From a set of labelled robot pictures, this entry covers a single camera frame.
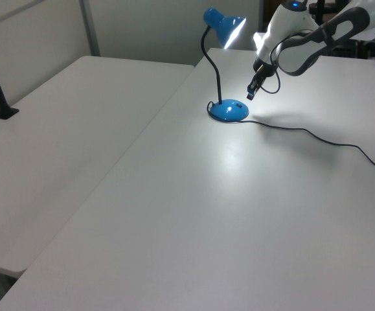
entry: lamp shade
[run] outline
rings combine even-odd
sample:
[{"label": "lamp shade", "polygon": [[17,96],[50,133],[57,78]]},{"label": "lamp shade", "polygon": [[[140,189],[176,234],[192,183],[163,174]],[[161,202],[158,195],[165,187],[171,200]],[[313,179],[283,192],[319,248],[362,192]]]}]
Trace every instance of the lamp shade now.
[{"label": "lamp shade", "polygon": [[215,8],[206,10],[203,19],[208,26],[216,31],[219,42],[224,49],[227,49],[236,39],[246,22],[244,17],[225,17]]}]

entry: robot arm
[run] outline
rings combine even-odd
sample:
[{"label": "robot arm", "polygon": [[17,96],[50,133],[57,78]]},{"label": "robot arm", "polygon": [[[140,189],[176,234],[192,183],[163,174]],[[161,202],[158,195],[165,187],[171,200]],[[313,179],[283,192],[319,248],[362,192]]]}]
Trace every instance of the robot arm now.
[{"label": "robot arm", "polygon": [[375,28],[375,0],[353,0],[336,17],[318,26],[308,13],[308,0],[288,0],[272,17],[253,64],[252,100],[277,67],[291,76],[303,74],[318,57],[351,37]]}]

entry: white table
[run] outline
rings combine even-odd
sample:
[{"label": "white table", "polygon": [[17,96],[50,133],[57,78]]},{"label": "white table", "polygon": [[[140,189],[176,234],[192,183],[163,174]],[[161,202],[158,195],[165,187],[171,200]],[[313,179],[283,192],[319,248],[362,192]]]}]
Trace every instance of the white table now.
[{"label": "white table", "polygon": [[[254,53],[210,56],[225,98],[245,101]],[[372,61],[281,77],[248,119],[375,159]],[[202,60],[0,311],[375,310],[375,167],[302,132],[210,120],[214,80]]]},{"label": "white table", "polygon": [[192,70],[83,57],[0,120],[0,272],[30,266]]}]

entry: black cable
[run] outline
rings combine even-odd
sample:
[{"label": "black cable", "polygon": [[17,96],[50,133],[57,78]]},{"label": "black cable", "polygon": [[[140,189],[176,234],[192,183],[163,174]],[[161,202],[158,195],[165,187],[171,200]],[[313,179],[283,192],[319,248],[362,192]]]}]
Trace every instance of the black cable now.
[{"label": "black cable", "polygon": [[286,38],[283,39],[281,42],[279,42],[279,43],[278,43],[278,44],[272,49],[272,51],[271,51],[270,54],[269,54],[269,59],[271,60],[271,65],[275,67],[275,74],[276,74],[276,76],[277,76],[277,78],[278,78],[278,89],[277,89],[275,92],[270,92],[270,91],[268,91],[267,89],[265,89],[263,86],[260,86],[260,88],[261,88],[263,91],[265,91],[266,93],[268,93],[268,94],[276,94],[276,93],[278,93],[279,90],[280,90],[280,78],[279,78],[279,74],[278,74],[278,66],[276,65],[276,63],[274,63],[274,61],[273,61],[273,59],[272,59],[272,53],[273,53],[273,51],[275,51],[275,50],[277,49],[277,47],[278,47],[282,42],[284,42],[285,40],[287,40],[287,39],[290,38],[290,37],[291,37],[291,36],[286,37]]},{"label": "black cable", "polygon": [[300,31],[298,31],[297,33],[295,34],[292,34],[291,36],[288,36],[286,37],[285,39],[283,39],[281,42],[279,42],[276,46],[274,46],[274,48],[271,50],[270,54],[269,54],[269,60],[271,61],[271,65],[275,67],[275,74],[277,76],[277,79],[278,79],[278,89],[275,91],[275,92],[270,92],[268,91],[267,89],[265,89],[263,86],[260,86],[260,88],[265,91],[266,93],[268,94],[276,94],[280,91],[280,78],[279,78],[279,74],[278,74],[278,65],[276,62],[273,61],[273,58],[272,58],[272,54],[273,52],[277,49],[277,47],[282,43],[284,42],[285,40],[291,38],[291,37],[294,37],[294,36],[298,36],[298,35],[302,35],[303,34],[303,31],[313,31],[312,29],[301,29]]},{"label": "black cable", "polygon": [[[209,102],[207,104],[206,110],[207,110],[207,114],[209,115],[209,117],[212,118],[212,113],[210,112],[210,109],[209,109],[210,104],[214,104],[214,103]],[[311,131],[307,130],[306,128],[285,128],[283,126],[274,126],[274,125],[262,123],[262,122],[259,122],[259,121],[254,121],[254,120],[238,121],[238,122],[223,122],[223,123],[254,123],[254,124],[259,124],[259,125],[265,126],[267,128],[273,128],[273,129],[276,129],[276,130],[304,131],[304,132],[310,134],[312,137],[318,139],[319,141],[322,141],[323,143],[326,143],[326,144],[330,144],[332,146],[357,148],[371,162],[371,164],[373,164],[375,166],[375,162],[359,146],[357,146],[355,144],[339,144],[339,143],[333,143],[331,141],[327,141],[326,139],[323,139],[323,138],[320,138],[320,137],[316,136],[316,134],[312,133]]]}]

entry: desk lamp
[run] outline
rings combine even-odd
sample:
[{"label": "desk lamp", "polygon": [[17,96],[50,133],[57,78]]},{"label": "desk lamp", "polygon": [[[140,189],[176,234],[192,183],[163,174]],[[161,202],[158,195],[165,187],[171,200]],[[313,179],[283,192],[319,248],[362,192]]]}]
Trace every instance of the desk lamp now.
[{"label": "desk lamp", "polygon": [[201,50],[216,72],[216,81],[218,84],[218,102],[210,108],[210,116],[221,122],[236,122],[243,120],[249,114],[249,108],[242,102],[235,99],[222,100],[222,91],[220,87],[220,74],[216,64],[211,60],[205,50],[205,38],[210,29],[214,29],[218,35],[219,42],[224,49],[236,39],[246,22],[243,17],[225,17],[215,8],[208,9],[203,19],[207,28],[201,38]]}]

